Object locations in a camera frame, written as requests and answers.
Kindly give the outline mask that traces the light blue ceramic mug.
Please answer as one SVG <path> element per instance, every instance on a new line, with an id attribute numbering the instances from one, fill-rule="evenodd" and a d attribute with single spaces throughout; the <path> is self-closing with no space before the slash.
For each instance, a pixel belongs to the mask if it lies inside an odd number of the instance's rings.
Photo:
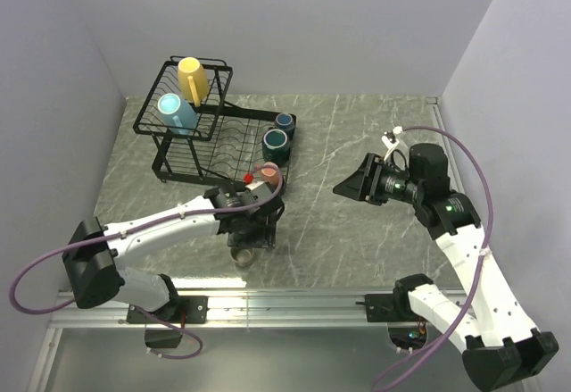
<path id="1" fill-rule="evenodd" d="M 198 123 L 198 115 L 192 106 L 175 93 L 166 93 L 157 101 L 162 122 L 173 132 L 191 135 Z"/>

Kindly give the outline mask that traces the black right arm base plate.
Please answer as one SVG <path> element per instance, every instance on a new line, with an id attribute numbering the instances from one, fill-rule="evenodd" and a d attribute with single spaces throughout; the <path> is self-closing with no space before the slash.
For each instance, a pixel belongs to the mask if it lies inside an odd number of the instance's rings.
<path id="1" fill-rule="evenodd" d="M 368 323 L 418 322 L 422 317 L 412 312 L 410 304 L 403 297 L 394 294 L 366 294 L 356 305 L 365 308 Z"/>

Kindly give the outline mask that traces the dark green patterned mug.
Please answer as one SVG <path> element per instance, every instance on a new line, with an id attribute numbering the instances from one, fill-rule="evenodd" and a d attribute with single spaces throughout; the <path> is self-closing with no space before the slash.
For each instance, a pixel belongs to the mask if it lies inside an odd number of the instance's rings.
<path id="1" fill-rule="evenodd" d="M 290 158 L 290 139 L 281 129 L 269 129 L 261 140 L 262 155 L 266 162 L 284 166 Z"/>

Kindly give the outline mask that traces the red orange mug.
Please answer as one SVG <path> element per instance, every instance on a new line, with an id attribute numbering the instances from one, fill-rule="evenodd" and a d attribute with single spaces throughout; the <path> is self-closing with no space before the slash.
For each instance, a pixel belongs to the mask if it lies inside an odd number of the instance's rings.
<path id="1" fill-rule="evenodd" d="M 259 174 L 261 175 L 262 180 L 271 185 L 273 188 L 278 188 L 283 185 L 282 172 L 275 163 L 264 163 L 259 170 Z"/>

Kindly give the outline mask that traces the dark blue glossy mug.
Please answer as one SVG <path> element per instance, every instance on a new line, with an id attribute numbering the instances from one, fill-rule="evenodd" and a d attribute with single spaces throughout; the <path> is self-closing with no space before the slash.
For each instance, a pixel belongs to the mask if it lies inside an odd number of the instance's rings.
<path id="1" fill-rule="evenodd" d="M 295 133 L 295 118 L 289 113 L 280 113 L 276 116 L 274 120 L 274 125 L 276 129 L 280 129 L 286 133 L 288 138 L 292 140 Z"/>

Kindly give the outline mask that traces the olive brown small cup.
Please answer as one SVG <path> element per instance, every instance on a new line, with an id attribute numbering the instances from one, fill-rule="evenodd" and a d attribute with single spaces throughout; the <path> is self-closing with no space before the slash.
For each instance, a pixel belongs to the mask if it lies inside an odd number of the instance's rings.
<path id="1" fill-rule="evenodd" d="M 251 248 L 235 248 L 230 250 L 230 256 L 237 268 L 247 268 L 256 261 L 256 251 Z"/>

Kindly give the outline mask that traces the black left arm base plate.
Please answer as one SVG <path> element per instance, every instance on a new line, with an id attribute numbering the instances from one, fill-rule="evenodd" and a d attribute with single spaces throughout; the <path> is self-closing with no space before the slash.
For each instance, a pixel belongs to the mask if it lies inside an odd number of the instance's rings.
<path id="1" fill-rule="evenodd" d="M 167 304 L 166 308 L 151 312 L 151 315 L 178 326 L 204 324 L 207 318 L 208 302 L 207 296 L 181 296 L 177 303 Z M 128 309 L 126 322 L 127 324 L 155 323 L 135 307 Z"/>

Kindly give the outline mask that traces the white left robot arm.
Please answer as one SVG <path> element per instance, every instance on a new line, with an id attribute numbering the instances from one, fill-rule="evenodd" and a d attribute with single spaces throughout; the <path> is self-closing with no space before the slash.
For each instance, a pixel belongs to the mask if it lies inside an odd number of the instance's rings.
<path id="1" fill-rule="evenodd" d="M 187 239 L 226 234 L 229 245 L 253 248 L 285 210 L 271 185 L 258 182 L 239 189 L 210 188 L 177 207 L 147 217 L 102 225 L 96 217 L 82 221 L 70 239 L 74 246 L 62 261 L 75 304 L 91 309 L 117 301 L 144 309 L 169 322 L 184 304 L 166 274 L 134 269 L 139 258 Z"/>

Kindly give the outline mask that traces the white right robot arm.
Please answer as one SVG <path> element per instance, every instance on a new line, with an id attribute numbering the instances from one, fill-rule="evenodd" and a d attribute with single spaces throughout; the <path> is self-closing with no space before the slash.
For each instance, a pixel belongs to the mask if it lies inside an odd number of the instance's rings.
<path id="1" fill-rule="evenodd" d="M 554 335 L 541 332 L 517 301 L 485 244 L 482 222 L 469 198 L 452 189 L 448 158 L 431 143 L 409 150 L 402 170 L 391 158 L 367 154 L 359 169 L 333 189 L 338 196 L 382 205 L 412 206 L 418 221 L 446 256 L 467 293 L 462 306 L 423 274 L 396 282 L 393 309 L 404 320 L 420 317 L 461 353 L 472 383 L 494 391 L 539 374 L 558 352 Z"/>

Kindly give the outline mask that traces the yellow ceramic mug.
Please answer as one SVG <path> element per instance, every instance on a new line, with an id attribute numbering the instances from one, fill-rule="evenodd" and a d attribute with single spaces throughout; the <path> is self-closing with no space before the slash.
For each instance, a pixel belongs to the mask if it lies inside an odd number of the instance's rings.
<path id="1" fill-rule="evenodd" d="M 182 96 L 195 108 L 199 108 L 209 94 L 209 82 L 198 59 L 185 57 L 178 62 L 178 85 Z"/>

